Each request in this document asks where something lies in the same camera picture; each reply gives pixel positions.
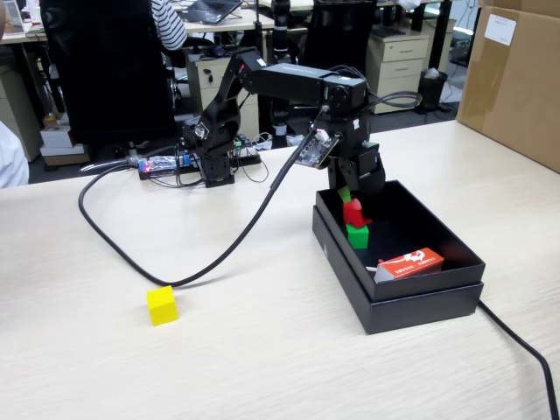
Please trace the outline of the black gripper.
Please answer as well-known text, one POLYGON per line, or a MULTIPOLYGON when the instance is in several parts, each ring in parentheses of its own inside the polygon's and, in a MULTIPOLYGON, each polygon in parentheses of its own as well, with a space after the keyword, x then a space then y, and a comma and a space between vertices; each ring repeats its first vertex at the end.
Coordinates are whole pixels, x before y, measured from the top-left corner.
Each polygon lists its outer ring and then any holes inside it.
POLYGON ((360 193, 379 193, 385 185, 385 170, 378 143, 366 142, 369 139, 366 117, 329 118, 325 130, 336 141, 328 153, 329 188, 335 191, 342 201, 350 201, 352 194, 346 177, 352 172, 355 160, 358 191, 360 193))

